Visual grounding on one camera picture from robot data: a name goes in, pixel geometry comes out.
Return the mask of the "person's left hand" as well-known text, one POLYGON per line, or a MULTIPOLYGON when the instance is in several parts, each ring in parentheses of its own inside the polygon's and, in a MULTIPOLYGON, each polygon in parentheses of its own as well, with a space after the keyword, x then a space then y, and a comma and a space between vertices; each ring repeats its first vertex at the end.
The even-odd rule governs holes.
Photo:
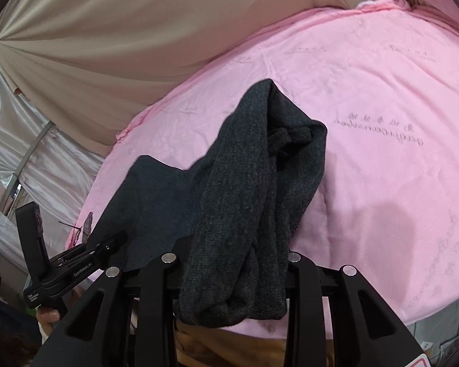
POLYGON ((61 319, 56 309, 40 307, 36 311, 36 318, 45 334, 50 335, 54 330, 54 325, 61 319))

